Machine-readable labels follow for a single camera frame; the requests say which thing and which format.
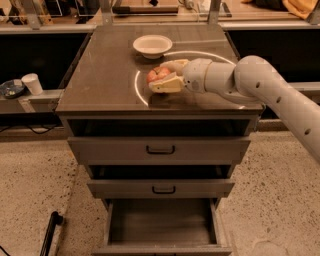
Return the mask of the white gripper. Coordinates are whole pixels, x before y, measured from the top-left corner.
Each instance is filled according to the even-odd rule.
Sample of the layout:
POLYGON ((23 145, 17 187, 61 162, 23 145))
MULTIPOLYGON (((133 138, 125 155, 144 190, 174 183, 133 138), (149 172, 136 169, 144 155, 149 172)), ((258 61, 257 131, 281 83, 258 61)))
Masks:
POLYGON ((150 82, 149 88, 154 93, 178 93, 183 89, 185 82, 185 86, 190 91, 204 93, 206 73, 211 63, 210 59, 203 58, 192 61, 178 59, 163 62, 161 67, 166 67, 173 73, 163 79, 150 82))

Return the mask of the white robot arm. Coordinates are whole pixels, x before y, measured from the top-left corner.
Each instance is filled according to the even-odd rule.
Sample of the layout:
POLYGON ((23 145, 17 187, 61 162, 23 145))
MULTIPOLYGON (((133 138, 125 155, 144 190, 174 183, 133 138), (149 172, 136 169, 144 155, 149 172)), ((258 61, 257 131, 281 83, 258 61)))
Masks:
POLYGON ((305 149, 320 162, 320 106, 288 84, 258 56, 238 63, 180 59, 153 68, 146 78, 155 93, 215 93, 237 104, 267 105, 305 149))

